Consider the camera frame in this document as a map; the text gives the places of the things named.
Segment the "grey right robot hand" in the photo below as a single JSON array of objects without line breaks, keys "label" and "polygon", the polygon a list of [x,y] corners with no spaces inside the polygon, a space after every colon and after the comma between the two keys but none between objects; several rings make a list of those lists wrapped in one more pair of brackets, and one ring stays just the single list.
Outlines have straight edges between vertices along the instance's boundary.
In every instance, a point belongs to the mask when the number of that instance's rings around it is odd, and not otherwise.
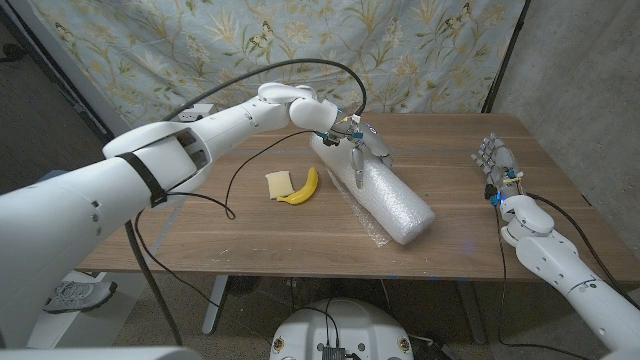
[{"label": "grey right robot hand", "polygon": [[484,197],[492,204],[525,194],[521,184],[523,172],[513,152],[494,133],[483,140],[471,159],[486,175]]}]

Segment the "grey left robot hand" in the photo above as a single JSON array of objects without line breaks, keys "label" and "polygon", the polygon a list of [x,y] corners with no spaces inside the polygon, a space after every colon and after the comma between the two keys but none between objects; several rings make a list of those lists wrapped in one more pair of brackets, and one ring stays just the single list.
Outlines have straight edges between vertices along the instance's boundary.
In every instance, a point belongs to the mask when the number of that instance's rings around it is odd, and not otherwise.
[{"label": "grey left robot hand", "polygon": [[361,122],[355,115],[337,120],[323,139],[325,146],[338,146],[346,139],[352,144],[350,164],[355,175],[355,184],[361,188],[364,181],[364,149],[379,158],[382,163],[391,167],[393,159],[387,143],[372,125]]}]

